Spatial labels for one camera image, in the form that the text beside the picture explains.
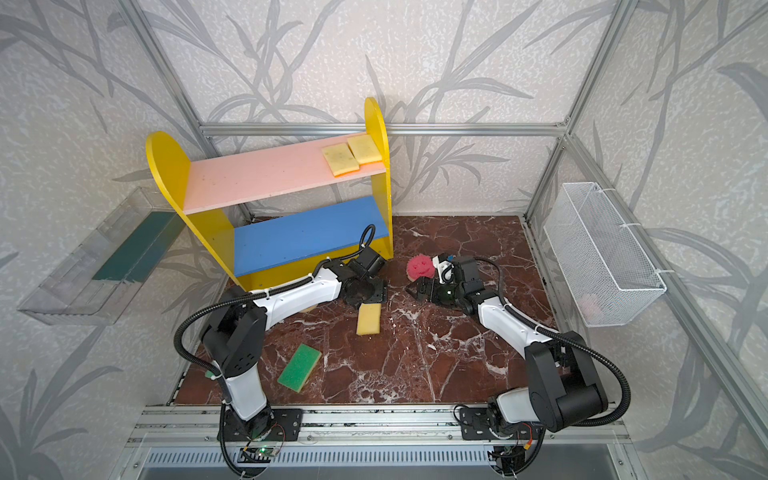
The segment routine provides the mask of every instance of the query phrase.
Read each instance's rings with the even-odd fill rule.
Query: aluminum frame
[[[192,106],[192,101],[184,90],[181,81],[179,81],[176,71],[170,65],[170,61],[165,56],[165,52],[154,35],[152,27],[149,25],[149,21],[144,15],[141,6],[139,6],[138,1],[118,0],[118,7],[125,19],[126,25],[134,33],[139,45],[144,49],[144,53],[147,54],[157,74],[160,75],[163,83],[165,83],[168,93],[176,102],[176,106],[179,108],[187,125],[189,125],[192,135],[194,135],[206,158],[219,157],[219,151],[214,147],[213,142],[200,131],[200,120]]]
[[[364,124],[349,123],[263,123],[263,124],[202,124],[200,131],[211,137],[257,136],[336,136],[366,131]],[[558,137],[565,132],[565,124],[386,124],[387,134],[393,137],[431,136],[449,137]]]
[[[605,29],[605,35],[600,42],[598,50],[594,54],[592,63],[587,70],[587,74],[584,76],[584,81],[581,82],[581,87],[576,94],[571,110],[565,117],[565,133],[570,134],[573,132],[576,124],[578,123],[581,115],[584,113],[584,109],[589,102],[594,90],[598,87],[598,83],[605,73],[605,69],[608,62],[611,60],[611,56],[616,51],[616,47],[621,41],[621,36],[624,34],[624,30],[627,29],[632,12],[637,7],[638,0],[618,0],[614,9],[611,20],[608,22],[608,26]],[[541,195],[544,194],[545,186],[549,184],[549,180],[552,179],[555,171],[560,166],[560,159],[562,155],[563,145],[562,137],[558,138],[558,143],[555,145],[554,150],[547,162],[547,167],[541,178],[536,185],[531,202],[528,204],[528,209],[525,211],[525,218],[528,219],[533,215],[533,211],[541,201]]]
[[[563,144],[588,180],[597,183],[604,190],[613,188],[611,181],[578,137],[566,134]],[[640,223],[616,190],[606,190],[605,193],[627,223]],[[634,226],[634,233],[637,242],[656,268],[674,269],[641,225]],[[680,326],[690,337],[712,374],[717,377],[726,396],[742,415],[746,426],[768,452],[768,400],[726,344],[725,339],[717,332],[683,280],[675,273],[660,275],[664,276],[664,282],[667,284],[664,299]]]
[[[514,442],[462,440],[460,426],[453,417],[453,405],[291,405],[304,410],[298,442],[302,445],[414,445],[414,446],[491,446]],[[112,480],[140,478],[141,469],[154,447],[218,447],[220,406],[147,407],[129,435],[110,476]],[[619,478],[644,480],[642,470],[632,458],[634,446],[623,422],[599,427],[570,427],[548,433],[546,444],[608,445]],[[276,445],[260,442],[258,445]],[[245,446],[228,442],[227,447]]]

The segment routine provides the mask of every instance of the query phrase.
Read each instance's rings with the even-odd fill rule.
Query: marble surface
[[[395,217],[395,258],[380,273],[389,281],[381,333],[357,336],[357,311],[331,302],[290,317],[266,335],[259,362],[271,403],[484,402],[525,386],[525,361],[476,320],[429,303],[404,288],[408,259],[441,252],[491,257],[503,267],[507,297],[528,315],[554,325],[518,217]],[[495,272],[482,267],[487,284]],[[277,383],[299,344],[323,353],[301,393]],[[191,366],[176,403],[220,401],[214,382]]]

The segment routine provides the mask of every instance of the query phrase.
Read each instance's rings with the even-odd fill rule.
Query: wallpaper
[[[633,13],[575,131],[768,392],[768,2],[655,5]],[[558,185],[583,180],[566,156],[531,222],[580,331],[541,225]],[[664,300],[585,333],[633,384],[624,418],[651,478],[768,478],[765,452]]]
[[[768,2],[673,2],[626,35],[578,136],[768,394]]]
[[[614,3],[141,0],[204,123],[356,122],[368,96],[387,122],[563,121]],[[214,143],[232,154],[306,140]],[[525,211],[553,144],[391,138],[394,212]],[[252,207],[255,214],[320,207],[346,198],[344,188]]]
[[[202,157],[112,2],[0,2],[0,478],[107,478],[145,405],[183,367],[175,326],[224,275],[183,231],[116,324],[47,326],[18,311],[136,186],[144,142]]]

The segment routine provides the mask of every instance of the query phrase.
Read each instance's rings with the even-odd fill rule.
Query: yellow shelf
[[[346,142],[347,138],[354,135],[192,163],[169,134],[155,132],[147,138],[147,160],[160,192],[227,275],[245,290],[260,290],[310,273],[325,257],[353,252],[362,229],[350,240],[350,243],[354,242],[352,247],[236,276],[235,228],[224,214],[223,207],[354,178],[371,177],[372,197],[387,232],[386,237],[373,241],[372,248],[387,260],[392,258],[394,244],[389,142],[384,119],[375,99],[366,99],[365,113],[366,133],[371,135],[382,155],[382,161],[363,165],[359,171],[339,177],[331,174],[321,150],[329,145]]]

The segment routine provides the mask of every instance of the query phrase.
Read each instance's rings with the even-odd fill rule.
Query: pink object in basket
[[[408,280],[412,282],[421,276],[433,278],[435,276],[435,266],[432,265],[432,259],[426,255],[416,255],[411,260],[408,260],[406,273]]]

